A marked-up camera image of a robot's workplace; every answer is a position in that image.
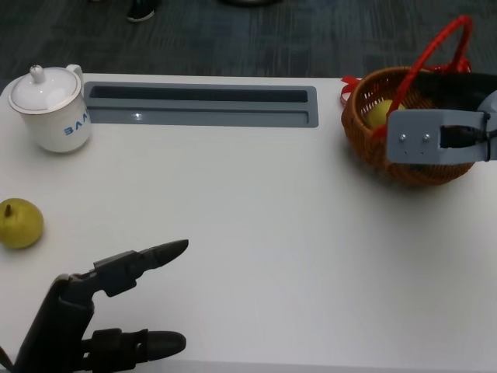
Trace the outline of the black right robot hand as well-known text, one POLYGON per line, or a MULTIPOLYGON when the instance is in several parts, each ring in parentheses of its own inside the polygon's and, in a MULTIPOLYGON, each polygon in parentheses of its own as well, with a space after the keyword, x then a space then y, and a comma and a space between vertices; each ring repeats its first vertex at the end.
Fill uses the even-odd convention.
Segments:
POLYGON ((483 73, 441 73, 421 71, 412 82, 423 97, 440 109, 477 111, 496 91, 496 76, 483 73))

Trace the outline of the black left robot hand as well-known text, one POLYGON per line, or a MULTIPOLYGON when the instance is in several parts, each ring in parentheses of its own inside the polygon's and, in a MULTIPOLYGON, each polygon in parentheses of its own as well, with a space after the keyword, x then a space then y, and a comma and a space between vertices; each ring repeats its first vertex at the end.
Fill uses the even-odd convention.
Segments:
POLYGON ((172 262, 188 245, 183 239, 140 252, 127 251, 96 262, 84 274, 58 276, 15 362, 2 357, 1 363, 10 372, 118 372, 181 353, 186 338, 174 331, 101 329, 89 339, 84 333, 94 315, 95 293, 114 297, 135 288, 144 272, 172 262))

